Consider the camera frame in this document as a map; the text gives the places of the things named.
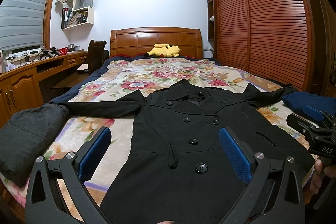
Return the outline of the person's right hand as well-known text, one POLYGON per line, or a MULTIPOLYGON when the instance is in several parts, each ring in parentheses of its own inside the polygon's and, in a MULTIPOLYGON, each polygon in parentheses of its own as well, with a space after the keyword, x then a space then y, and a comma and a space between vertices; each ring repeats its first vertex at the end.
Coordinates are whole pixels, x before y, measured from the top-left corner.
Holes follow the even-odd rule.
POLYGON ((319 157, 315 162, 314 168, 315 171, 313 173, 313 178, 311 179, 310 191, 313 194, 317 194, 322 184, 322 172, 324 172, 324 174, 329 178, 335 178, 336 166, 324 166, 321 158, 319 157))

